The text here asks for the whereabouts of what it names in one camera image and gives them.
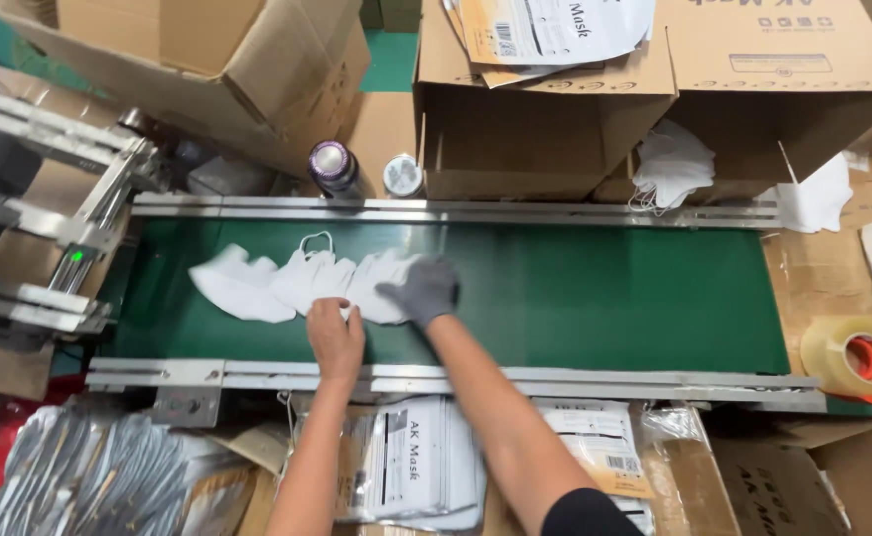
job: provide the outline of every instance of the bare hand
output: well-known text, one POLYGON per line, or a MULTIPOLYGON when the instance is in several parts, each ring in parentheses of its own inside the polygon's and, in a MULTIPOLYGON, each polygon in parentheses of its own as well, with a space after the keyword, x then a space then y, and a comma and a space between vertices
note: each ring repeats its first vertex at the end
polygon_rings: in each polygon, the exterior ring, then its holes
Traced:
POLYGON ((366 335, 358 306, 350 311, 349 325, 343 321, 339 311, 349 306, 344 298, 314 301, 307 313, 307 338, 320 366, 321 383, 342 381, 352 388, 363 363, 366 335))

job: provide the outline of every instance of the gloved hand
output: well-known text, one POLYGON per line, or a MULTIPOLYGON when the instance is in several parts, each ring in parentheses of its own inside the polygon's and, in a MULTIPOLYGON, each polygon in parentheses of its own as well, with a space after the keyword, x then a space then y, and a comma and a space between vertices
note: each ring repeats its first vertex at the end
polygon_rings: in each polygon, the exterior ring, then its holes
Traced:
POLYGON ((456 310, 459 279, 452 265, 442 259, 420 259, 409 267, 406 283, 380 283, 377 292, 392 299, 420 328, 440 315, 456 310))

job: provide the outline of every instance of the green conveyor belt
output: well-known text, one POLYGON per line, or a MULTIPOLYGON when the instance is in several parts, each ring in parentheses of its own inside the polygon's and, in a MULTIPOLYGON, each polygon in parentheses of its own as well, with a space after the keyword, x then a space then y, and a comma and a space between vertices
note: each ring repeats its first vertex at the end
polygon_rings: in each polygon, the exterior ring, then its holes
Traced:
MULTIPOLYGON (((202 297, 187 269, 232 242, 282 264, 300 238, 323 230, 338 258, 356 262, 389 247, 433 253, 441 229, 152 219, 112 355, 312 361, 302 318, 239 321, 202 297)), ((502 365, 789 372, 758 233, 452 224, 444 255, 462 280, 460 317, 502 365)), ((367 324, 367 362, 436 364, 409 325, 367 324)))

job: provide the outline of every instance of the metal rail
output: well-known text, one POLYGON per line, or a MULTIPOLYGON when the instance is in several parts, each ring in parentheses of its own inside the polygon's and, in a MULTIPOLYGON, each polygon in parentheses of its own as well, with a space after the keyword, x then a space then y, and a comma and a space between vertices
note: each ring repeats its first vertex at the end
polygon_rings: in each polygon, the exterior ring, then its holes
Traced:
MULTIPOLYGON (((715 372, 622 372, 561 368, 502 367, 526 396, 747 402, 774 411, 826 410, 812 378, 715 372)), ((313 391, 320 382, 315 363, 225 359, 92 359, 86 384, 97 390, 125 387, 214 387, 313 391)), ((426 365, 365 365, 357 394, 449 394, 445 370, 426 365)))
POLYGON ((682 207, 663 215, 626 205, 478 201, 320 200, 141 194, 132 215, 389 223, 515 223, 636 227, 778 229, 776 203, 682 207))

